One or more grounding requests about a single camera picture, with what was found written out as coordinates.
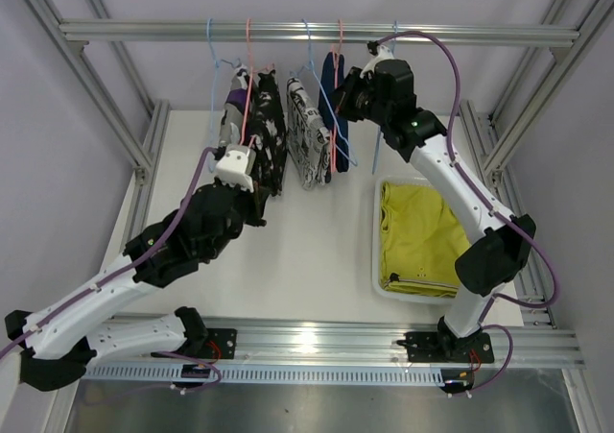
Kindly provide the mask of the navy blue trousers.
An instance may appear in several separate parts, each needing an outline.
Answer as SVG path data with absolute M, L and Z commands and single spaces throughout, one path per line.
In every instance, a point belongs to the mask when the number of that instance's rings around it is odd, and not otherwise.
M 339 173 L 345 173 L 349 170 L 348 160 L 348 123 L 345 119 L 335 115 L 332 112 L 337 112 L 337 104 L 332 95 L 336 90 L 339 82 L 344 79 L 344 56 L 336 56 L 333 52 L 329 52 L 322 64 L 320 82 L 323 91 L 319 93 L 318 108 L 325 127 L 333 134 L 335 138 L 335 168 Z

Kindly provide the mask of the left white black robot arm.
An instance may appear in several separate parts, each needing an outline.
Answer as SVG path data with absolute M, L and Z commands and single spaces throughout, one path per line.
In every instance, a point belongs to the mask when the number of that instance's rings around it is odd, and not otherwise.
M 206 184 L 64 300 L 36 313 L 9 313 L 7 335 L 21 348 L 19 382 L 51 392 L 113 359 L 167 352 L 201 356 L 209 332 L 194 307 L 137 325 L 112 326 L 107 320 L 217 259 L 244 227 L 263 227 L 270 195 L 265 188 L 249 191 L 219 180 Z

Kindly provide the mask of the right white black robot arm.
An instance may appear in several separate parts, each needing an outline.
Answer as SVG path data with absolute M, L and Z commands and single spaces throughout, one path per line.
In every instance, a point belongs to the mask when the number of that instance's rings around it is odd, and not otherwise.
M 435 343 L 408 351 L 410 358 L 431 353 L 460 362 L 481 348 L 482 319 L 495 295 L 526 266 L 536 225 L 529 215 L 514 215 L 462 170 L 450 129 L 418 106 L 413 87 L 405 61 L 380 59 L 351 68 L 332 97 L 341 118 L 378 125 L 386 143 L 426 178 L 464 229 L 469 248 L 454 264 L 460 290 L 437 323 Z

